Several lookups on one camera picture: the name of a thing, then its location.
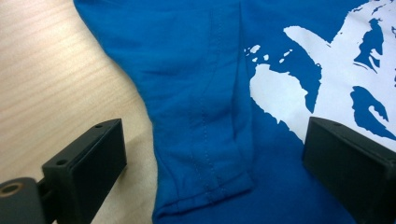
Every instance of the black plastic bracket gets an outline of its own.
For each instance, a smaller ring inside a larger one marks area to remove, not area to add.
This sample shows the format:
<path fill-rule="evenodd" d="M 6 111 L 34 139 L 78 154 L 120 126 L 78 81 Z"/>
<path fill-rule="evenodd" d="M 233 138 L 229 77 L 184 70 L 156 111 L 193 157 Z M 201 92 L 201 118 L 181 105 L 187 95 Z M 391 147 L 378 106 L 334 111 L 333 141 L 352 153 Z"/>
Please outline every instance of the black plastic bracket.
<path fill-rule="evenodd" d="M 125 166 L 121 120 L 96 124 L 42 166 L 38 184 L 0 185 L 0 223 L 91 223 Z"/>
<path fill-rule="evenodd" d="M 304 166 L 359 224 L 393 224 L 396 153 L 348 127 L 311 118 Z"/>

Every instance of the white graphic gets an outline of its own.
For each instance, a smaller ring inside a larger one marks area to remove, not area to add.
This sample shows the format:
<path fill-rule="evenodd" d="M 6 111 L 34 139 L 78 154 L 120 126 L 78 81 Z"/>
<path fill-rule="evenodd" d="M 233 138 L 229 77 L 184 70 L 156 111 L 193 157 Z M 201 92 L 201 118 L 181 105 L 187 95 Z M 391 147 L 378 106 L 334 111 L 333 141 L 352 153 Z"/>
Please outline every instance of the white graphic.
<path fill-rule="evenodd" d="M 362 54 L 364 36 L 372 30 L 373 22 L 383 34 L 381 50 L 372 49 Z M 379 136 L 359 126 L 355 120 L 351 98 L 353 87 L 362 87 L 386 109 L 386 115 L 377 108 L 369 107 L 375 119 L 396 135 L 396 3 L 370 1 L 351 10 L 332 42 L 327 42 L 315 33 L 300 26 L 284 29 L 292 41 L 305 50 L 308 56 L 321 67 L 320 87 L 314 112 L 305 106 L 305 91 L 300 81 L 287 73 L 271 70 L 271 64 L 259 63 L 256 74 L 250 80 L 251 97 L 265 112 L 278 122 L 284 121 L 290 130 L 304 141 L 309 117 L 331 119 L 362 133 L 381 145 L 396 151 L 394 139 Z M 260 53 L 260 46 L 250 53 Z M 283 63 L 292 54 L 285 52 Z M 361 63 L 359 57 L 367 60 Z M 262 56 L 267 61 L 271 55 Z"/>

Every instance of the light wood surface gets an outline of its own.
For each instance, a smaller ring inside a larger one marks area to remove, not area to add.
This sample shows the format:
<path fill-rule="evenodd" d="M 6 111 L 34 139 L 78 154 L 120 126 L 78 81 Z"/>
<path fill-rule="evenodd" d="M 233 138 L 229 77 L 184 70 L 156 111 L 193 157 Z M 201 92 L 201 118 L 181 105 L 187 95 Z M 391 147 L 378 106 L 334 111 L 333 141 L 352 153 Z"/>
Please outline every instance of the light wood surface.
<path fill-rule="evenodd" d="M 116 118 L 128 169 L 93 223 L 150 223 L 156 163 L 133 82 L 100 49 L 72 0 L 0 0 L 0 182 L 38 181 L 45 161 Z"/>

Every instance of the wood grain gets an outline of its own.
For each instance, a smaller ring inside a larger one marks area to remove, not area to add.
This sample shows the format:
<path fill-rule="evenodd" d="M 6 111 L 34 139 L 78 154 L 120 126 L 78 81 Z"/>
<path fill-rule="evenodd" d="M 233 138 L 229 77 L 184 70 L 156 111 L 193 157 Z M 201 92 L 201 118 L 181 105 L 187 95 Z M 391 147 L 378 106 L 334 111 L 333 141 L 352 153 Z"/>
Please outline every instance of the wood grain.
<path fill-rule="evenodd" d="M 133 82 L 103 53 L 71 0 L 0 1 L 0 182 L 38 181 L 45 161 L 115 118 L 122 118 L 128 169 L 93 223 L 151 223 L 157 170 Z"/>

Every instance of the blue t-shirt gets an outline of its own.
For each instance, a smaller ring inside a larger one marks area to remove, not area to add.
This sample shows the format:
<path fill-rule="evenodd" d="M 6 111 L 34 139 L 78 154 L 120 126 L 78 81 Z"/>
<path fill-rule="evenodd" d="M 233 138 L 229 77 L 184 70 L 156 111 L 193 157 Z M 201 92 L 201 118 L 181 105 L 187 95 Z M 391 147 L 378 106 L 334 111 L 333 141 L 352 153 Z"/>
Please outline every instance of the blue t-shirt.
<path fill-rule="evenodd" d="M 354 223 L 302 166 L 307 122 L 396 150 L 396 3 L 75 4 L 148 109 L 154 223 Z"/>

